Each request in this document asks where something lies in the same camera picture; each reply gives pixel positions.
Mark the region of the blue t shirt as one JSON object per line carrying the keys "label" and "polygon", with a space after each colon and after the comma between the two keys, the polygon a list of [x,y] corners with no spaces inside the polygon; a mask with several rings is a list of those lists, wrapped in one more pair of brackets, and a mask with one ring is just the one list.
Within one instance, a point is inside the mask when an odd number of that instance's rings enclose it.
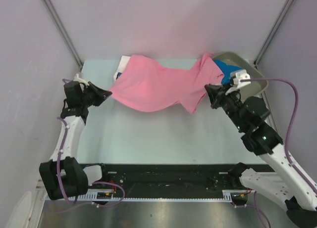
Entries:
{"label": "blue t shirt", "polygon": [[224,74],[224,77],[221,81],[221,84],[227,84],[230,82],[230,75],[232,72],[236,72],[239,70],[242,70],[241,67],[235,66],[235,65],[228,65],[225,62],[221,61],[221,60],[214,60],[214,63],[218,66],[218,68],[222,71],[222,73]]}

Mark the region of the grey plastic tray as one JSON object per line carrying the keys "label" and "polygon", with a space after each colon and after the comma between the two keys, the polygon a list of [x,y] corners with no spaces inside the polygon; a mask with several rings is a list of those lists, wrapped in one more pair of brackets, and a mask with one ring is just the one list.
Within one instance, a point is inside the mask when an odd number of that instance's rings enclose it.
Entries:
{"label": "grey plastic tray", "polygon": [[[227,65],[241,67],[247,71],[251,78],[263,78],[263,75],[251,63],[234,52],[225,51],[216,53],[212,59],[220,60]],[[241,100],[245,101],[250,96],[259,96],[267,88],[267,86],[267,81],[250,82],[249,85],[240,90]]]}

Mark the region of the pink t shirt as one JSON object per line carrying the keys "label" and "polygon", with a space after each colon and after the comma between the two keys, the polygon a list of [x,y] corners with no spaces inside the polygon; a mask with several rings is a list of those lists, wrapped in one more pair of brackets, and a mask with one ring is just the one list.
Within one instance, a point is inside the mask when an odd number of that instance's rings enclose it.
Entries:
{"label": "pink t shirt", "polygon": [[205,85],[220,85],[223,72],[205,53],[189,69],[167,68],[142,55],[130,57],[109,89],[118,102],[141,112],[155,112],[181,104],[193,114],[205,97]]}

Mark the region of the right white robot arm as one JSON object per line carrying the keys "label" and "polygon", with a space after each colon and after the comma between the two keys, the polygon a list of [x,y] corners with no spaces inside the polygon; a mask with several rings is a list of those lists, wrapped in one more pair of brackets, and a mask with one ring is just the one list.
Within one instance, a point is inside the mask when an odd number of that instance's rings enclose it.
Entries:
{"label": "right white robot arm", "polygon": [[270,115],[262,98],[251,96],[241,101],[240,92],[231,85],[205,85],[213,109],[222,108],[238,131],[245,148],[265,161],[282,183],[258,175],[243,163],[236,164],[229,175],[229,185],[259,192],[287,214],[300,228],[317,226],[317,183],[297,163],[286,148],[286,141],[266,123]]}

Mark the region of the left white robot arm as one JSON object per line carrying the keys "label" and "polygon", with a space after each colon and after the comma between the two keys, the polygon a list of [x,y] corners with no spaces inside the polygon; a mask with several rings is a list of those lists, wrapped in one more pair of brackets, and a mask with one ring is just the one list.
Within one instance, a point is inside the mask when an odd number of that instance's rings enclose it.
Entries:
{"label": "left white robot arm", "polygon": [[100,106],[112,93],[91,82],[79,80],[65,83],[64,93],[63,108],[58,118],[61,121],[61,131],[55,150],[49,161],[39,166],[50,200],[84,195],[92,184],[98,188],[109,184],[109,175],[102,172],[100,164],[83,167],[76,157],[89,107]]}

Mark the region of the white flower print t shirt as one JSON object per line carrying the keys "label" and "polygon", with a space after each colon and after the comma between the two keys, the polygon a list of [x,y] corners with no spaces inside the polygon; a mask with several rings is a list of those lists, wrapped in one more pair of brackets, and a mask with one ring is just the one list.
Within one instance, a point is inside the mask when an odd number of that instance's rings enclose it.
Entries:
{"label": "white flower print t shirt", "polygon": [[118,77],[124,72],[125,68],[127,67],[127,64],[130,60],[130,56],[123,55],[120,59],[119,65],[117,67],[117,70],[113,76],[114,81],[118,79]]}

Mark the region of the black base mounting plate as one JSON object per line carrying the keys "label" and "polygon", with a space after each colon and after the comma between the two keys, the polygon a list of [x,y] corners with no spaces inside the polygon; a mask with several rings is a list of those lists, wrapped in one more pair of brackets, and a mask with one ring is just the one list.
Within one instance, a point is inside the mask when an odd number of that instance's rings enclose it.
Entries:
{"label": "black base mounting plate", "polygon": [[115,197],[205,198],[222,190],[245,190],[234,165],[105,165],[88,189]]}

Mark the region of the left aluminium frame post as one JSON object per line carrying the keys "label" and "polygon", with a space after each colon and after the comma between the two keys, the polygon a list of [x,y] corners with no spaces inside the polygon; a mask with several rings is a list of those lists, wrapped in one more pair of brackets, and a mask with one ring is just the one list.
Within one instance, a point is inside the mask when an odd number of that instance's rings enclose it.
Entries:
{"label": "left aluminium frame post", "polygon": [[51,0],[41,0],[44,7],[46,8],[52,22],[54,23],[57,31],[59,32],[64,44],[66,45],[67,49],[69,50],[72,58],[76,62],[77,68],[81,72],[83,67],[83,61],[81,60],[78,51],[76,50],[73,41],[71,40],[53,2]]}

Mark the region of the aluminium frame post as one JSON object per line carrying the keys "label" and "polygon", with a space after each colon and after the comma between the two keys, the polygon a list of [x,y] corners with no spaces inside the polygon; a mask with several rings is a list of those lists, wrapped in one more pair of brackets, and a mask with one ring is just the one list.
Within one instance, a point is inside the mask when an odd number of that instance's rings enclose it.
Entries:
{"label": "aluminium frame post", "polygon": [[76,62],[77,68],[81,72],[83,67],[83,61],[81,60],[78,51],[76,50],[73,41],[71,40],[53,2],[51,0],[41,0],[44,7],[46,8],[52,22],[54,23],[57,31],[59,32],[64,44],[66,45],[67,49],[69,50],[72,58]]}
{"label": "aluminium frame post", "polygon": [[255,59],[253,61],[253,65],[255,66],[256,69],[258,68],[258,65],[259,65],[262,57],[264,56],[265,52],[269,48],[270,44],[272,43],[275,35],[277,34],[280,26],[282,25],[284,19],[286,18],[286,16],[289,13],[290,9],[294,5],[295,1],[296,0],[286,0],[286,2],[284,3],[281,11],[279,12],[276,20],[274,21],[273,26],[270,29],[270,32],[269,32],[268,36],[266,37],[264,43],[262,44],[258,54],[256,55],[256,57],[255,57]]}

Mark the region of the right aluminium frame post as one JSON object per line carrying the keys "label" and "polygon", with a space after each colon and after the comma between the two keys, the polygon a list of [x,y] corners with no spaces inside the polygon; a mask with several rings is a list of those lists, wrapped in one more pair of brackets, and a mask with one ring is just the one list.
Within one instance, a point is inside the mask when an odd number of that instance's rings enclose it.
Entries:
{"label": "right aluminium frame post", "polygon": [[256,57],[255,57],[255,59],[253,61],[253,65],[255,66],[256,69],[258,68],[258,65],[259,65],[262,57],[264,56],[265,52],[269,48],[270,44],[272,43],[275,35],[277,34],[280,26],[282,25],[284,19],[286,18],[286,16],[289,13],[290,9],[294,5],[295,1],[296,0],[286,0],[286,2],[284,3],[281,11],[279,12],[276,20],[274,21],[273,26],[270,29],[270,32],[269,32],[268,36],[266,37],[264,43],[262,44],[258,54],[256,55]]}

